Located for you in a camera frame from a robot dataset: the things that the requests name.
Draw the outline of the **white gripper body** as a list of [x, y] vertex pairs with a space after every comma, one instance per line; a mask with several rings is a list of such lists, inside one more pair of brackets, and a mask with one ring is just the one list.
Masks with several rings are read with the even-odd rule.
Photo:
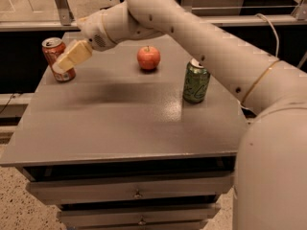
[[103, 15], [105, 10], [96, 11], [89, 16], [79, 18], [77, 26], [82, 35], [95, 51], [106, 51], [116, 46], [116, 43], [108, 36]]

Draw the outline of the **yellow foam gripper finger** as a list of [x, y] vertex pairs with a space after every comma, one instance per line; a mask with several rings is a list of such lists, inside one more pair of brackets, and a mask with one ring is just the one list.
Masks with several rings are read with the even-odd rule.
[[52, 69], [56, 73], [63, 74], [74, 68], [76, 65], [91, 58], [92, 52], [92, 46], [87, 40], [74, 39], [56, 59], [56, 62], [52, 65]]

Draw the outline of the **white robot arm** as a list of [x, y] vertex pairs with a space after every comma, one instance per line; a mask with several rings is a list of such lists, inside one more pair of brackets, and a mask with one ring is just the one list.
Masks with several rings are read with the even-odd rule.
[[129, 39], [164, 33], [256, 119], [243, 135], [234, 180], [234, 230], [307, 230], [307, 75], [186, 11], [174, 0], [125, 0], [78, 23], [53, 68], [63, 73]]

